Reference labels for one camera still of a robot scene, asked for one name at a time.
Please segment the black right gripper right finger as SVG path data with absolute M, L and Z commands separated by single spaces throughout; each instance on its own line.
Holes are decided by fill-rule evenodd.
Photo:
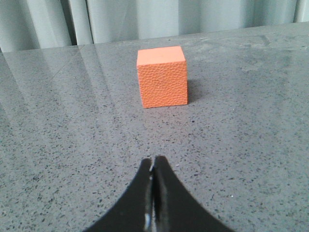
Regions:
M 155 158 L 154 210 L 158 232 L 231 232 L 186 190 L 168 160 Z

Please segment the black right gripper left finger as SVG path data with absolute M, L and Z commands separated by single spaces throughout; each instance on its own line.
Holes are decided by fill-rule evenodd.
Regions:
M 150 232 L 153 213 L 152 162 L 143 159 L 126 191 L 116 204 L 86 232 Z

